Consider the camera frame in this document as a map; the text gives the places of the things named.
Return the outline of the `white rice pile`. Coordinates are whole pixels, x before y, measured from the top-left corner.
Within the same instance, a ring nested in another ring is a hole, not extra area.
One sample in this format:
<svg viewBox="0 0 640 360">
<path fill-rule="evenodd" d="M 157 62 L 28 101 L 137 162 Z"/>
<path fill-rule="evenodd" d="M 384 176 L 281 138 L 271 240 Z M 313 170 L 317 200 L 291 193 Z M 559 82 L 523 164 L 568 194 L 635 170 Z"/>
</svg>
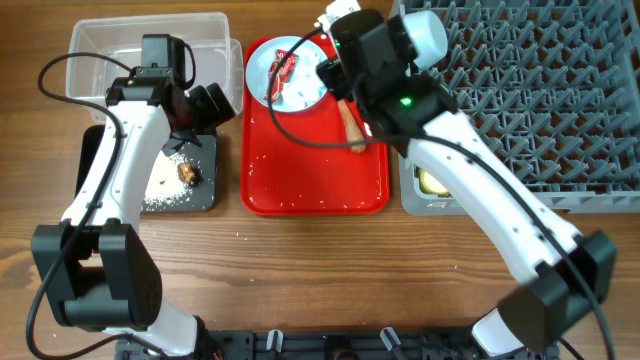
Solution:
<svg viewBox="0 0 640 360">
<path fill-rule="evenodd" d="M 146 187 L 143 212 L 169 211 L 191 198 L 195 187 L 184 183 L 179 176 L 179 166 L 187 163 L 188 158 L 183 154 L 158 154 Z"/>
</svg>

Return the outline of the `brown food chunk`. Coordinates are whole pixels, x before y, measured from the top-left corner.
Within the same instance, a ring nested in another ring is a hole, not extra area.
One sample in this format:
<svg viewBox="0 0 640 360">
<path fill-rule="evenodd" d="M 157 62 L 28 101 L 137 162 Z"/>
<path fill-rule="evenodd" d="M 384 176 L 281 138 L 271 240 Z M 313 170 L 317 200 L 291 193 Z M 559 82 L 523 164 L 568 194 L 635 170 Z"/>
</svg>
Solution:
<svg viewBox="0 0 640 360">
<path fill-rule="evenodd" d="M 187 186 L 197 186 L 200 182 L 199 169 L 190 162 L 178 164 L 177 173 L 180 181 Z"/>
</svg>

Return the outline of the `yellow plastic cup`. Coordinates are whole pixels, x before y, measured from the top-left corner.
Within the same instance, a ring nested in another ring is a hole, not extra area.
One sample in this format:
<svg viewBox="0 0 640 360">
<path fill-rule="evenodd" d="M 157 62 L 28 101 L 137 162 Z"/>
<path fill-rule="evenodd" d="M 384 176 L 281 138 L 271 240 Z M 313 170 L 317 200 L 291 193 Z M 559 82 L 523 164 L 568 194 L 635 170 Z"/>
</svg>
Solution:
<svg viewBox="0 0 640 360">
<path fill-rule="evenodd" d="M 420 190 L 425 194 L 448 197 L 450 192 L 434 176 L 424 169 L 418 170 L 418 183 Z"/>
</svg>

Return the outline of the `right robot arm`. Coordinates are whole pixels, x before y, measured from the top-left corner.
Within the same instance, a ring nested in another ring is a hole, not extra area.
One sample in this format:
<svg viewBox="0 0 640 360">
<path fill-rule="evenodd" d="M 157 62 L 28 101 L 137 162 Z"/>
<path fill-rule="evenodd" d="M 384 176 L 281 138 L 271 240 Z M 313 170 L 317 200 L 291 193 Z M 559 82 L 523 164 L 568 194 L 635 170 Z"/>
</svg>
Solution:
<svg viewBox="0 0 640 360">
<path fill-rule="evenodd" d="M 492 357 L 541 352 L 586 315 L 600 315 L 617 257 L 610 238 L 585 235 L 549 209 L 487 147 L 438 80 L 409 72 L 446 55 L 439 18 L 430 11 L 385 18 L 336 1 L 319 24 L 336 51 L 318 69 L 329 90 L 354 101 L 377 140 L 447 189 L 517 281 L 472 325 L 480 349 Z"/>
</svg>

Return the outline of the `mint green bowl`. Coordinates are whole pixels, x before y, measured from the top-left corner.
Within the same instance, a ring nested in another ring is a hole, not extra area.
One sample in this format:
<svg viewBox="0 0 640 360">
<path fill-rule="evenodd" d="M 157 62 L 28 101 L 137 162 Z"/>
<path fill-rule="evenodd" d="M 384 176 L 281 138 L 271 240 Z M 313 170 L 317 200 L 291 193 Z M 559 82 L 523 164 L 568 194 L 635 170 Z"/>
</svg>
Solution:
<svg viewBox="0 0 640 360">
<path fill-rule="evenodd" d="M 434 12 L 425 10 L 407 14 L 402 22 L 415 46 L 417 57 L 414 63 L 419 69 L 429 69 L 446 56 L 447 34 Z"/>
</svg>

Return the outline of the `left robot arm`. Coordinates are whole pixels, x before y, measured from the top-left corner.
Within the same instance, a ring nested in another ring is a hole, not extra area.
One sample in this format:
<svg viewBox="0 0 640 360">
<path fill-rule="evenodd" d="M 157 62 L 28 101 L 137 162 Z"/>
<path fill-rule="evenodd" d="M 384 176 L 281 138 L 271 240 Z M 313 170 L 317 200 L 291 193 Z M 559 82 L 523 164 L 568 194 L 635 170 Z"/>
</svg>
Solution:
<svg viewBox="0 0 640 360">
<path fill-rule="evenodd" d="M 56 322 L 100 332 L 105 343 L 134 344 L 156 359 L 217 359 L 220 347 L 203 320 L 169 303 L 161 274 L 139 234 L 140 213 L 163 148 L 198 144 L 234 117 L 217 84 L 195 82 L 191 47 L 168 34 L 142 38 L 141 64 L 107 89 L 107 124 L 72 204 L 56 225 L 38 226 L 31 252 L 41 284 L 26 320 L 37 351 L 42 303 Z"/>
</svg>

